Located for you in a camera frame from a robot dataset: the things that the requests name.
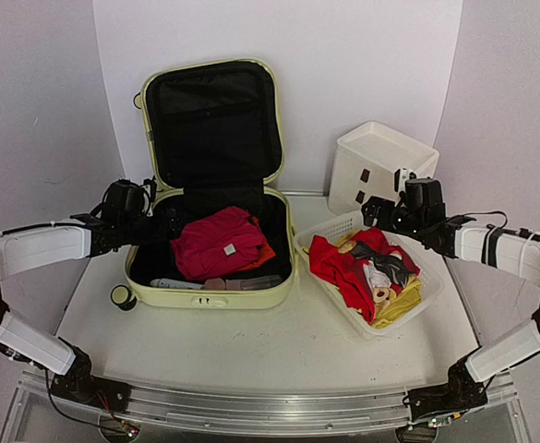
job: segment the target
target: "clothing label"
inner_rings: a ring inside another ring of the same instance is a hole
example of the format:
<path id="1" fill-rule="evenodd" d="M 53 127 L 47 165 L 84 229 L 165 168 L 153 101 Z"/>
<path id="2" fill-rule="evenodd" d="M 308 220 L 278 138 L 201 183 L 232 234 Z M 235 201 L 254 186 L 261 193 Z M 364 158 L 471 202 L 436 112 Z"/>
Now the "clothing label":
<path id="1" fill-rule="evenodd" d="M 227 256 L 230 256 L 231 254 L 234 254 L 235 252 L 236 252 L 236 249 L 234 248 L 234 245 L 232 243 L 224 247 L 224 254 L 226 254 Z"/>

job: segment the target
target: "laundry basket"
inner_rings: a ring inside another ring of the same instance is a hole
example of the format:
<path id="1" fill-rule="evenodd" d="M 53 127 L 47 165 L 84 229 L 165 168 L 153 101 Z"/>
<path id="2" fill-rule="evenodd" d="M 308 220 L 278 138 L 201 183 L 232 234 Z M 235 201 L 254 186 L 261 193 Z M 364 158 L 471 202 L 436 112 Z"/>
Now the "laundry basket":
<path id="1" fill-rule="evenodd" d="M 330 243 L 334 244 L 340 238 L 348 233 L 365 229 L 364 218 L 362 213 L 357 210 L 354 212 L 349 212 L 347 214 L 340 215 L 339 217 L 334 218 L 331 221 L 326 221 L 317 226 L 314 226 L 306 231 L 299 233 L 294 238 L 294 246 L 299 254 L 303 257 L 306 262 L 306 265 L 309 264 L 308 254 L 303 250 L 303 248 L 309 248 L 313 242 L 313 237 L 315 235 L 320 235 L 325 237 Z M 415 264 L 420 268 L 421 272 L 419 274 L 419 280 L 421 280 L 421 297 L 422 301 L 419 305 L 414 307 L 404 316 L 397 318 L 393 323 L 388 325 L 384 329 L 372 328 L 364 318 L 358 314 L 355 309 L 347 307 L 345 301 L 343 300 L 342 295 L 336 286 L 327 283 L 319 279 L 318 277 L 312 276 L 316 279 L 317 283 L 324 289 L 325 293 L 329 296 L 329 299 L 333 302 L 335 306 L 342 312 L 342 314 L 347 318 L 350 324 L 366 339 L 371 339 L 374 336 L 389 335 L 395 332 L 396 329 L 400 328 L 402 325 L 407 323 L 413 317 L 417 316 L 420 312 L 424 311 L 428 306 L 430 306 L 436 297 L 444 291 L 444 281 L 441 276 L 427 263 L 425 262 L 421 255 L 408 246 L 399 236 L 384 233 L 387 237 L 387 240 L 391 245 L 398 245 L 402 247 L 407 254 L 413 259 Z"/>

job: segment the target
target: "black strap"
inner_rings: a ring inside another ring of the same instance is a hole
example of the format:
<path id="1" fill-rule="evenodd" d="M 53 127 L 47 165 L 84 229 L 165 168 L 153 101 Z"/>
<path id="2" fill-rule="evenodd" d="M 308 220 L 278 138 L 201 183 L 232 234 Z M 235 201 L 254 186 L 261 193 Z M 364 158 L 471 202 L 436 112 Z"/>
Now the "black strap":
<path id="1" fill-rule="evenodd" d="M 492 268 L 498 266 L 498 240 L 501 235 L 503 235 L 503 229 L 501 228 L 491 228 L 487 231 L 485 235 L 485 240 L 483 242 L 483 250 L 481 251 L 481 263 L 488 265 Z"/>

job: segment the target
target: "suitcase lid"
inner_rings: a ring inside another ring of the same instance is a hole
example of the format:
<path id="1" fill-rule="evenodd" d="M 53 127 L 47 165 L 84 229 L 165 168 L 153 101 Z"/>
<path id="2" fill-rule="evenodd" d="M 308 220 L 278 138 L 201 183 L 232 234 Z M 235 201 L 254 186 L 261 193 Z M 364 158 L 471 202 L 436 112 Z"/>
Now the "suitcase lid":
<path id="1" fill-rule="evenodd" d="M 282 171 L 275 78 L 259 60 L 155 74 L 135 105 L 142 109 L 152 167 L 163 187 L 267 184 Z"/>

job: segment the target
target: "yellow suitcase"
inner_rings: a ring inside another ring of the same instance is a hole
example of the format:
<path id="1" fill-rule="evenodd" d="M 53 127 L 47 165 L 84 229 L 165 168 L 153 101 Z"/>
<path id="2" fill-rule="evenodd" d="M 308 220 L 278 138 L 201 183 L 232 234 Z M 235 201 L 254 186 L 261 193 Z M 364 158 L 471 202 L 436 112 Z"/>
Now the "yellow suitcase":
<path id="1" fill-rule="evenodd" d="M 212 309 L 264 309 L 282 302 L 294 283 L 296 255 L 288 201 L 267 187 L 284 165 L 278 92 L 269 67 L 239 59 L 164 71 L 145 82 L 135 105 L 144 117 L 158 188 L 153 210 L 189 222 L 232 205 L 248 210 L 259 218 L 277 257 L 227 278 L 278 274 L 282 283 L 239 292 L 151 287 L 154 279 L 185 280 L 166 242 L 130 249 L 131 297 L 148 305 Z"/>

